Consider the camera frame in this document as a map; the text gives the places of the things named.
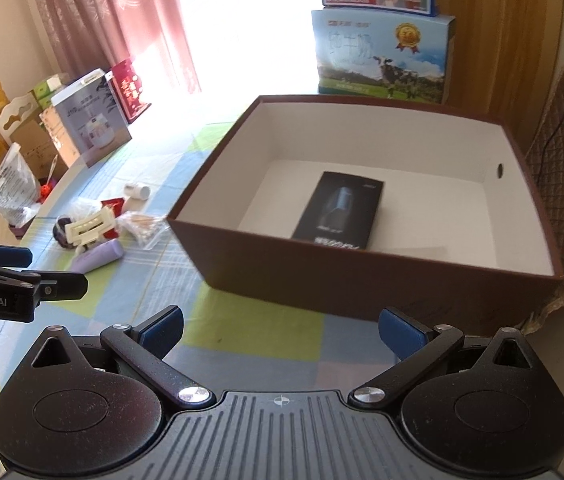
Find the crosshair marking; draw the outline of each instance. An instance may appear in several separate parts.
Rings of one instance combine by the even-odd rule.
[[[278,406],[286,406],[288,403],[291,402],[291,399],[285,397],[284,395],[280,395],[273,399],[273,402],[276,403]]]

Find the checkered tablecloth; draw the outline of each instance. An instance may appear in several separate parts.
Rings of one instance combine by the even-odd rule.
[[[30,268],[66,269],[72,251],[57,245],[52,226],[78,196],[114,198],[125,182],[143,182],[152,188],[144,211],[166,215],[230,124],[177,135],[134,124],[130,143],[82,170],[48,214],[35,219],[23,240],[34,254]],[[94,335],[113,323],[140,323],[169,304],[184,311],[185,333],[165,361],[216,394],[335,388],[346,395],[395,363],[375,323],[213,290],[170,232],[150,251],[128,235],[121,240],[124,258],[90,272],[82,300],[43,303],[30,324],[0,321],[0,388],[47,325]]]

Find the metal screw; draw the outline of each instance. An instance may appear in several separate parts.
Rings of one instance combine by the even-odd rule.
[[[353,397],[358,402],[364,402],[365,404],[375,404],[380,402],[384,397],[384,391],[380,388],[374,388],[372,386],[364,386],[363,388],[358,388],[353,392]]]
[[[198,404],[211,397],[211,392],[202,386],[189,386],[178,392],[178,397],[189,404]]]

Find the white cup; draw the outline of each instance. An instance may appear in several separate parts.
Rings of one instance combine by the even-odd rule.
[[[128,182],[127,184],[124,184],[124,194],[129,198],[147,200],[151,195],[151,188],[145,184]]]

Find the brown cardboard box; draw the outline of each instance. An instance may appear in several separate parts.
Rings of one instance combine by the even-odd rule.
[[[338,248],[329,235],[291,239],[324,171],[384,182],[366,250]],[[507,129],[440,105],[261,96],[168,221],[210,286],[337,316],[377,320],[393,306],[429,326],[491,336],[564,278]]]
[[[36,178],[46,179],[51,163],[59,152],[48,132],[38,124],[41,111],[41,109],[36,110],[28,120],[18,126],[10,139],[21,146],[20,153]],[[60,156],[53,177],[59,180],[67,169],[68,165]]]

